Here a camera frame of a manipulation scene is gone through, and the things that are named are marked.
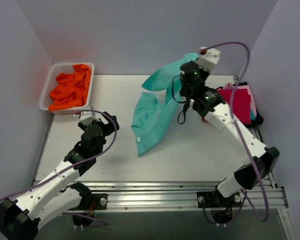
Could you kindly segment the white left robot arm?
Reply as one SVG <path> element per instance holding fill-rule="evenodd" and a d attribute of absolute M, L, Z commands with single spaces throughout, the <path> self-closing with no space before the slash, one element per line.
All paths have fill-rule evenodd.
<path fill-rule="evenodd" d="M 85 174 L 107 149 L 106 137 L 117 135 L 117 118 L 102 112 L 107 120 L 97 118 L 97 110 L 82 109 L 76 113 L 80 140 L 54 170 L 29 189 L 0 200 L 0 232 L 8 240 L 33 240 L 39 230 L 54 218 L 78 208 L 85 210 L 94 202 L 91 190 L 77 179 Z"/>

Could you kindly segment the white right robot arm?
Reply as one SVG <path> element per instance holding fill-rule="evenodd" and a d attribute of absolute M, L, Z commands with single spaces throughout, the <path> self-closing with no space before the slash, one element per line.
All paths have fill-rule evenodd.
<path fill-rule="evenodd" d="M 231 144 L 242 166 L 222 180 L 212 193 L 213 203 L 224 206 L 230 197 L 242 189 L 251 190 L 274 168 L 279 157 L 276 147 L 268 147 L 258 140 L 241 121 L 231 114 L 231 107 L 219 92 L 205 85 L 209 72 L 194 61 L 180 66 L 180 96 L 184 109 L 196 111 L 214 126 Z"/>

